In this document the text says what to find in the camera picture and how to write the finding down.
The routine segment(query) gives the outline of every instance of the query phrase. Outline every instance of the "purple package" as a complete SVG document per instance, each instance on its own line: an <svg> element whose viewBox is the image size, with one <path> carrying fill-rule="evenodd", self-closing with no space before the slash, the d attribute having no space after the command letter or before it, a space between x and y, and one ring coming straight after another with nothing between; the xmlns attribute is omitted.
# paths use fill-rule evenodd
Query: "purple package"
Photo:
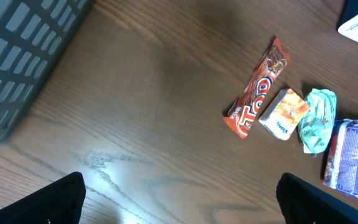
<svg viewBox="0 0 358 224"><path fill-rule="evenodd" d="M324 185L358 198L358 120L335 121Z"/></svg>

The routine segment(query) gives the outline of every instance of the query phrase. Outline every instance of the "mint green candy wrapper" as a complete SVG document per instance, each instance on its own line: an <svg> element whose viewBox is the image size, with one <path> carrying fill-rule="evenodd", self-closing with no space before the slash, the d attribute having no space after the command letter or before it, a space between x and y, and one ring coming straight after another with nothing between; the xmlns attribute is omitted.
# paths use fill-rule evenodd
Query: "mint green candy wrapper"
<svg viewBox="0 0 358 224"><path fill-rule="evenodd" d="M305 101L310 109L299 122L303 152L317 154L326 150L333 132L336 95L330 90L313 89Z"/></svg>

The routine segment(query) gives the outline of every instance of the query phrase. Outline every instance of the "snack package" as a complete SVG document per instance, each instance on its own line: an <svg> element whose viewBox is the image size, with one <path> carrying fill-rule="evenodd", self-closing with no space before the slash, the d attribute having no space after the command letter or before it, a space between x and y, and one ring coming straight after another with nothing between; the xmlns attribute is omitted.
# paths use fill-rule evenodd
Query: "snack package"
<svg viewBox="0 0 358 224"><path fill-rule="evenodd" d="M252 72L247 87L223 118L241 138L247 137L265 95L289 61L290 56L283 51L280 39L276 38Z"/></svg>
<svg viewBox="0 0 358 224"><path fill-rule="evenodd" d="M336 95L330 90L312 91L305 97L310 110L299 123L303 152L317 154L327 149L336 114Z"/></svg>
<svg viewBox="0 0 358 224"><path fill-rule="evenodd" d="M259 122L276 138L288 140L308 110L309 105L292 89L281 90Z"/></svg>
<svg viewBox="0 0 358 224"><path fill-rule="evenodd" d="M358 121L335 121L324 185L358 198Z"/></svg>

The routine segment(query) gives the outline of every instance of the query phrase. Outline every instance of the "wood grain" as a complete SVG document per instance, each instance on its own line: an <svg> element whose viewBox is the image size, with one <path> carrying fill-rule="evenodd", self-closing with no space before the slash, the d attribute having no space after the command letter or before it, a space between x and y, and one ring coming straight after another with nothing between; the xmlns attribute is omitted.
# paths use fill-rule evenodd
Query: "wood grain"
<svg viewBox="0 0 358 224"><path fill-rule="evenodd" d="M321 184L321 156L255 123L241 140L222 112L273 36L293 63L270 89L326 87L358 119L358 43L343 1L96 0L29 114L0 146L0 208L73 171L82 223L284 223L275 188Z"/></svg>

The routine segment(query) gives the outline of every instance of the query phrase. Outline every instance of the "red candy wrapper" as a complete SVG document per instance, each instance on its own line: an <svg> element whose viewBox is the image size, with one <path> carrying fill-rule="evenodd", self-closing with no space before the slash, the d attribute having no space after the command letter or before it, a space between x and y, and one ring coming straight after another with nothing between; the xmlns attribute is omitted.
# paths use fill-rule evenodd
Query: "red candy wrapper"
<svg viewBox="0 0 358 224"><path fill-rule="evenodd" d="M283 51L280 39L276 38L252 72L247 87L223 118L241 138L247 137L268 90L289 61L289 54Z"/></svg>

